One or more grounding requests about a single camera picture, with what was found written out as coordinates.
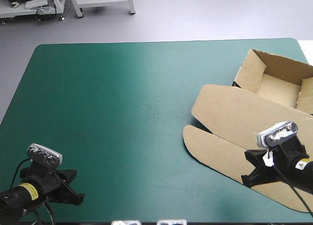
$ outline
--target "floor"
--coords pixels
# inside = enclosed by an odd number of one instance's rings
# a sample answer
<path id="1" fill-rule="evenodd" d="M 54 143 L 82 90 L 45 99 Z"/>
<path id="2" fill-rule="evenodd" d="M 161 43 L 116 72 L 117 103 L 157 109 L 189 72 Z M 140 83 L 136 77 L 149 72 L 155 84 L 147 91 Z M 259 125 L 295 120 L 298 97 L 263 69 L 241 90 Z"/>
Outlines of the floor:
<path id="1" fill-rule="evenodd" d="M 0 26 L 0 122 L 40 44 L 295 38 L 305 40 L 313 63 L 312 0 L 135 0 L 135 6 L 135 15 L 127 6 L 102 7 L 78 19 L 72 7 L 64 22 L 31 16 Z"/>

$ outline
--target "cardboard flap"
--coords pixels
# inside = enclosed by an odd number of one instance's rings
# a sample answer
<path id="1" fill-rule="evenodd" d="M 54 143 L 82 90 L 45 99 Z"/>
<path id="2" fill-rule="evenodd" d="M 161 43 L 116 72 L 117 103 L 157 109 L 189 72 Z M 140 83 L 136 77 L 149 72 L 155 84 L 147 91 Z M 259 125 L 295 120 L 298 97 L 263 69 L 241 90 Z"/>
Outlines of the cardboard flap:
<path id="1" fill-rule="evenodd" d="M 256 92 L 265 68 L 266 65 L 262 62 L 262 60 L 253 50 L 250 50 L 234 81 L 241 88 L 251 92 Z"/>
<path id="2" fill-rule="evenodd" d="M 256 94 L 295 109 L 300 89 L 298 85 L 263 74 Z"/>
<path id="3" fill-rule="evenodd" d="M 280 55 L 253 50 L 266 65 L 265 74 L 300 86 L 303 78 L 313 77 L 313 67 Z"/>
<path id="4" fill-rule="evenodd" d="M 188 151 L 197 160 L 240 183 L 241 175 L 250 174 L 254 169 L 246 160 L 243 148 L 213 134 L 188 125 L 183 130 L 183 138 Z M 288 208 L 307 212 L 302 202 L 285 183 L 267 183 L 254 186 L 252 189 Z M 313 207 L 313 195 L 300 189 L 297 191 L 309 207 Z"/>
<path id="5" fill-rule="evenodd" d="M 313 114 L 313 77 L 303 79 L 297 109 Z"/>
<path id="6" fill-rule="evenodd" d="M 225 175 L 231 175 L 232 179 L 240 183 L 241 175 L 249 174 L 254 169 L 246 160 L 243 148 L 216 135 L 188 125 L 183 130 L 183 138 L 188 151 L 198 161 Z"/>
<path id="7" fill-rule="evenodd" d="M 238 87 L 205 85 L 192 109 L 193 116 L 215 135 L 244 149 L 258 149 L 255 133 L 282 121 L 299 127 L 298 137 L 313 156 L 313 116 Z"/>

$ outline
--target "cardboard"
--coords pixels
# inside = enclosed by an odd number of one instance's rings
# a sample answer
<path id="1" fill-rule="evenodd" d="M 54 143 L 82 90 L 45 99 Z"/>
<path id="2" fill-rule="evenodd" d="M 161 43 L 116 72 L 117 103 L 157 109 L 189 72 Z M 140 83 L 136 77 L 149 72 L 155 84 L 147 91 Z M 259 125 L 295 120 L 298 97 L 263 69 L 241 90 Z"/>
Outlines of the cardboard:
<path id="1" fill-rule="evenodd" d="M 183 131 L 186 147 L 197 160 L 242 183 L 241 175 L 254 169 L 244 152 L 258 149 L 255 134 L 282 121 L 298 125 L 298 137 L 313 157 L 312 66 L 250 50 L 233 85 L 204 85 L 200 91 L 192 114 L 212 134 L 192 126 Z M 253 190 L 307 212 L 285 183 L 257 185 Z M 298 191 L 312 207 L 313 195 Z"/>
<path id="2" fill-rule="evenodd" d="M 313 78 L 303 79 L 297 109 L 305 113 L 313 113 Z"/>
<path id="3" fill-rule="evenodd" d="M 245 159 L 245 149 L 193 126 L 186 126 L 183 138 L 188 151 L 201 163 L 242 183 L 241 175 L 249 174 L 254 167 Z M 285 205 L 307 212 L 291 188 L 283 182 L 257 185 L 251 189 Z M 313 207 L 313 195 L 296 189 L 309 207 Z"/>
<path id="4" fill-rule="evenodd" d="M 298 137 L 313 157 L 313 116 L 238 87 L 205 85 L 192 115 L 213 134 L 246 150 L 258 149 L 255 134 L 282 121 L 299 127 Z"/>
<path id="5" fill-rule="evenodd" d="M 234 82 L 242 89 L 312 114 L 312 100 L 299 96 L 303 81 L 309 83 L 310 78 L 313 67 L 308 64 L 251 49 Z M 313 86 L 306 85 L 306 90 L 313 91 Z"/>

